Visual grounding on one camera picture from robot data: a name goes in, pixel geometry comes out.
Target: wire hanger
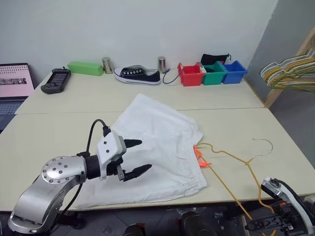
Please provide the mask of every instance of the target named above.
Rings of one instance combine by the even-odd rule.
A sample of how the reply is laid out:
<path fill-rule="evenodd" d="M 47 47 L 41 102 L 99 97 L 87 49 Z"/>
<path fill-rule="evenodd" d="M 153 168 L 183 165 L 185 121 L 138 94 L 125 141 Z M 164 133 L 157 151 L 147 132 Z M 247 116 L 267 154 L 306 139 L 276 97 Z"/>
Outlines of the wire hanger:
<path fill-rule="evenodd" d="M 289 71 L 280 70 L 268 76 L 267 85 L 285 86 L 285 85 L 315 85 L 315 58 L 305 64 L 296 64 L 291 66 Z"/>
<path fill-rule="evenodd" d="M 268 65 L 266 65 L 261 71 L 260 71 L 260 75 L 261 77 L 265 77 L 266 73 L 268 73 L 269 71 L 275 69 L 275 68 L 282 68 L 282 69 L 285 69 L 287 66 L 293 64 L 293 63 L 296 63 L 296 62 L 300 62 L 300 61 L 303 61 L 303 60 L 306 60 L 306 59 L 311 59 L 315 54 L 315 50 L 313 48 L 311 48 L 309 50 L 309 52 L 305 55 L 301 55 L 301 56 L 297 56 L 297 57 L 292 57 L 292 58 L 288 58 L 288 59 L 285 59 L 283 60 L 281 63 L 276 63 L 276 62 L 273 62 L 273 63 L 270 63 Z"/>
<path fill-rule="evenodd" d="M 284 64 L 283 66 L 272 66 L 265 70 L 263 73 L 260 73 L 261 77 L 266 81 L 270 82 L 273 80 L 275 76 L 278 76 L 279 74 L 290 74 L 292 72 L 295 72 L 299 68 L 303 68 L 306 66 L 310 66 L 314 64 L 315 58 L 314 58 L 314 51 L 310 55 L 310 57 L 289 61 L 288 63 Z"/>
<path fill-rule="evenodd" d="M 253 139 L 253 140 L 255 140 L 255 141 L 257 141 L 257 140 L 264 140 L 264 141 L 267 141 L 268 143 L 270 143 L 271 149 L 268 150 L 268 151 L 267 151 L 266 153 L 264 153 L 264 154 L 257 154 L 257 155 L 255 155 L 254 157 L 251 158 L 251 161 L 254 160 L 254 159 L 255 159 L 256 157 L 258 157 L 258 156 L 265 156 L 265 155 L 270 154 L 270 153 L 272 152 L 272 150 L 274 149 L 273 144 L 272 144 L 268 139 Z"/>

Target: plastic bin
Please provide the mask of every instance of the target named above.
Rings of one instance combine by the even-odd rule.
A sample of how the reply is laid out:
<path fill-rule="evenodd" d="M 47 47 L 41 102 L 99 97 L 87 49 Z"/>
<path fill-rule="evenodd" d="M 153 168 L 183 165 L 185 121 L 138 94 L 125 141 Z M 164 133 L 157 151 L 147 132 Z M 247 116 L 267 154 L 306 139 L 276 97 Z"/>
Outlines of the plastic bin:
<path fill-rule="evenodd" d="M 183 86 L 199 86 L 205 73 L 202 71 L 199 62 L 196 65 L 183 66 L 181 63 L 177 66 L 178 74 L 181 77 Z"/>
<path fill-rule="evenodd" d="M 223 65 L 227 73 L 223 78 L 224 84 L 239 84 L 243 76 L 248 72 L 238 60 L 234 61 L 230 65 Z"/>
<path fill-rule="evenodd" d="M 214 70 L 214 72 L 206 73 L 205 77 L 203 78 L 204 85 L 219 85 L 221 84 L 224 76 L 226 75 L 227 70 L 223 66 L 221 61 L 217 61 L 213 65 L 204 65 L 205 69 L 209 68 Z"/>

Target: metal cylinder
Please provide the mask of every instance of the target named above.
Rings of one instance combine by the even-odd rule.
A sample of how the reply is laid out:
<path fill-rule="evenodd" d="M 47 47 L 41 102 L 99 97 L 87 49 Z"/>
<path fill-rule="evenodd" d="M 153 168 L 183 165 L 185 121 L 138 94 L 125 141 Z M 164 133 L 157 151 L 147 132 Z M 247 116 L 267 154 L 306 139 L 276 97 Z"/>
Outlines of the metal cylinder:
<path fill-rule="evenodd" d="M 166 72 L 165 57 L 159 57 L 158 58 L 157 69 L 158 69 L 159 73 L 161 73 L 161 74 L 164 74 Z"/>
<path fill-rule="evenodd" d="M 109 57 L 105 57 L 105 58 L 102 58 L 102 62 L 103 62 L 103 66 L 104 66 L 104 72 L 106 74 L 113 74 L 113 65 L 110 61 L 110 58 Z"/>

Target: table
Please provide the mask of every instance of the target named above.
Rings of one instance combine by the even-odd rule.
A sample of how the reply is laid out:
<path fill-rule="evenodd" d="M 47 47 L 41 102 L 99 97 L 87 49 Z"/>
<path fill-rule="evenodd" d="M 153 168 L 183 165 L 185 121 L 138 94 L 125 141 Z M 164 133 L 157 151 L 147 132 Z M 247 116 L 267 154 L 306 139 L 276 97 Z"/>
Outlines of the table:
<path fill-rule="evenodd" d="M 289 137 L 279 122 L 266 108 L 219 109 L 182 111 L 193 118 L 204 134 L 202 141 L 224 149 L 238 157 L 250 159 L 255 150 L 269 149 L 267 142 L 253 141 L 265 138 L 274 145 L 268 156 L 257 157 L 252 168 L 260 182 L 266 177 L 285 181 L 299 195 L 315 193 L 315 170 Z M 84 151 L 92 122 L 104 119 L 111 125 L 120 112 L 65 113 L 18 115 L 0 134 L 1 165 L 0 210 L 12 210 L 19 196 L 33 182 L 47 160 L 59 155 L 74 155 Z M 91 142 L 91 153 L 101 137 L 97 127 Z M 202 149 L 204 156 L 240 200 L 256 200 L 257 186 L 247 167 L 223 154 Z M 219 180 L 209 168 L 202 170 L 208 187 L 194 196 L 159 203 L 120 204 L 94 208 L 126 208 L 207 204 L 232 201 Z M 75 189 L 65 199 L 68 203 Z"/>
<path fill-rule="evenodd" d="M 171 70 L 166 81 L 178 72 Z M 43 85 L 50 75 L 40 84 Z M 184 87 L 180 79 L 175 85 L 128 85 L 114 75 L 90 76 L 73 73 L 64 92 L 45 94 L 38 86 L 15 114 L 123 112 L 134 97 L 142 93 L 176 110 L 262 108 L 264 105 L 243 80 L 235 85 Z"/>

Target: shoe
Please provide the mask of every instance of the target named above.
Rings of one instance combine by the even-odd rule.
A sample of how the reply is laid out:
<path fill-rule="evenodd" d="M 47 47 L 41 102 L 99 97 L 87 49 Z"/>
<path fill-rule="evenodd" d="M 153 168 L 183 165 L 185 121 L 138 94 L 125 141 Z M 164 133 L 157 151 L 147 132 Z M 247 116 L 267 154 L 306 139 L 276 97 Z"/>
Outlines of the shoe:
<path fill-rule="evenodd" d="M 116 68 L 115 78 L 127 84 L 159 85 L 160 76 L 158 70 L 148 70 L 141 65 L 133 65 L 125 68 Z"/>

